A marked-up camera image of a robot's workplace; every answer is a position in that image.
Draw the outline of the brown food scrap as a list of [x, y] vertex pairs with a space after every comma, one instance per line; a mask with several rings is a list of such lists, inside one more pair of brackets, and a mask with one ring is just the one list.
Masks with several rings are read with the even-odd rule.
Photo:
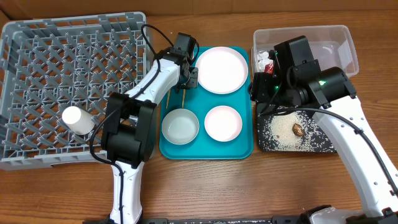
[[303, 127], [301, 127], [301, 125], [297, 123], [294, 123], [294, 125], [292, 126], [292, 131], [297, 137], [300, 138], [305, 135], [305, 130], [303, 129]]

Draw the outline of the red snack wrapper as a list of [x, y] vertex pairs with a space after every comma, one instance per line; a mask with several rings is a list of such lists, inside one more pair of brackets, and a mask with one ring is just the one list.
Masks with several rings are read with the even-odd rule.
[[264, 67], [264, 72], [272, 75], [274, 73], [274, 64], [273, 63], [267, 64]]

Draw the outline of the large white plate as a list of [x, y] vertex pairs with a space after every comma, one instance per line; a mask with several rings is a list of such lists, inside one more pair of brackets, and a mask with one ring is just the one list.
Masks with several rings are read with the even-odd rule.
[[230, 47], [212, 47], [196, 61], [198, 82], [207, 91], [219, 95], [240, 89], [248, 78], [245, 58]]

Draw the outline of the white cup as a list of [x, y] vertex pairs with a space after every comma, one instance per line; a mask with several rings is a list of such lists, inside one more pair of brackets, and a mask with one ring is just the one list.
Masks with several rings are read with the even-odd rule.
[[92, 115], [77, 106], [69, 106], [62, 113], [62, 121], [77, 135], [88, 134], [95, 126]]

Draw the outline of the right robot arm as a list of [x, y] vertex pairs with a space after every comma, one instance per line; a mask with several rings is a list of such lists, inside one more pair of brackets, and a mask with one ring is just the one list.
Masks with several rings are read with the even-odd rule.
[[257, 72], [250, 99], [261, 116], [304, 111], [334, 145], [361, 199], [362, 210], [322, 205], [297, 223], [397, 223], [397, 169], [368, 124], [357, 92], [338, 67], [322, 70], [304, 35], [274, 46], [272, 73]]

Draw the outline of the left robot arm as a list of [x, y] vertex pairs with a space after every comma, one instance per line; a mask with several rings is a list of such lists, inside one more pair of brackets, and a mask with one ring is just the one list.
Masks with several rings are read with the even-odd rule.
[[101, 147], [113, 165], [110, 223], [141, 221], [142, 171], [155, 149], [157, 106], [172, 88], [197, 87], [198, 70], [192, 65], [197, 54], [198, 42], [179, 33], [173, 45], [154, 57], [152, 68], [133, 89], [108, 98]]

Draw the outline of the grey metal bowl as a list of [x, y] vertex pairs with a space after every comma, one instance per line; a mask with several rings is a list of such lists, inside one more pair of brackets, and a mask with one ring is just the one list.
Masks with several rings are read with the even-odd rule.
[[176, 109], [169, 112], [163, 119], [161, 131], [168, 142], [184, 145], [192, 142], [200, 130], [197, 116], [187, 109]]

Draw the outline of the small white bowl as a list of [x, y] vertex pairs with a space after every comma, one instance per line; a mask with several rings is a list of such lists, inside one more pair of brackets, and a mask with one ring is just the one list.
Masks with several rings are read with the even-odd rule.
[[205, 116], [205, 131], [215, 141], [229, 142], [236, 139], [242, 131], [243, 120], [230, 106], [216, 106]]

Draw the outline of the wooden chopstick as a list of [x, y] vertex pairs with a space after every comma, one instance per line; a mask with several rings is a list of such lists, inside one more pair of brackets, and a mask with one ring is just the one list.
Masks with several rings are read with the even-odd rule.
[[185, 105], [185, 96], [186, 96], [186, 89], [183, 89], [183, 95], [182, 95], [182, 108], [184, 108], [184, 105]]
[[169, 107], [170, 95], [171, 95], [171, 90], [169, 90], [167, 93], [167, 101], [166, 101], [166, 106], [165, 106], [166, 109], [168, 109], [168, 107]]

